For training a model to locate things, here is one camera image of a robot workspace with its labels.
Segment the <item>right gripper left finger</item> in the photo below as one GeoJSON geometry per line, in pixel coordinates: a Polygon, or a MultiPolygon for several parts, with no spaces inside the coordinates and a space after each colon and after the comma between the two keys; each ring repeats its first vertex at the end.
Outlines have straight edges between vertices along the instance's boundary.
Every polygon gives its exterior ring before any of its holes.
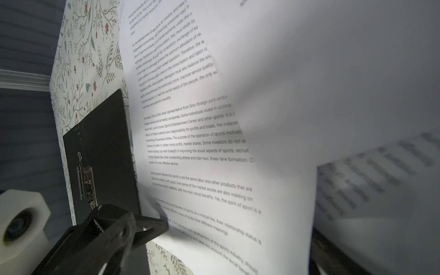
{"type": "Polygon", "coordinates": [[[131,252],[168,231],[151,218],[106,204],[70,227],[35,268],[35,275],[126,275],[131,252]]]}

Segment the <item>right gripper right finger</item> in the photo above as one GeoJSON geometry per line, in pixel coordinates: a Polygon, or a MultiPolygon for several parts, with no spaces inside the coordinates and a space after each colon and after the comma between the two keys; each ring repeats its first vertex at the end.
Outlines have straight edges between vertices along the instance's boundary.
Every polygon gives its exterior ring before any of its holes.
{"type": "Polygon", "coordinates": [[[312,230],[310,275],[370,275],[316,228],[312,230]]]}

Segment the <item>black clip folder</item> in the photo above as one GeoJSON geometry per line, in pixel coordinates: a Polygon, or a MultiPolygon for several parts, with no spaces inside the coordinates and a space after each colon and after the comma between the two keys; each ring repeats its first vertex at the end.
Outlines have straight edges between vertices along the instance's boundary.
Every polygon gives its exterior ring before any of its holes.
{"type": "Polygon", "coordinates": [[[92,211],[81,197],[79,164],[91,167],[97,205],[111,204],[140,214],[127,118],[121,90],[92,110],[64,136],[76,222],[83,223],[92,211]]]}

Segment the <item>printed paper sheet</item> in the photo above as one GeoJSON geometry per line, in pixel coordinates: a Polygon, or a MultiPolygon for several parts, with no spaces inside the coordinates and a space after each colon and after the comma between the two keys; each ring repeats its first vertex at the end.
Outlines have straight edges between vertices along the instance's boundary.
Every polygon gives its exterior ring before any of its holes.
{"type": "Polygon", "coordinates": [[[317,169],[315,228],[373,275],[440,272],[440,133],[317,169]]]}
{"type": "Polygon", "coordinates": [[[170,226],[155,242],[195,275],[306,275],[312,198],[249,150],[194,10],[119,8],[142,210],[170,226]]]}
{"type": "Polygon", "coordinates": [[[321,165],[440,126],[438,1],[190,1],[254,159],[321,165]]]}

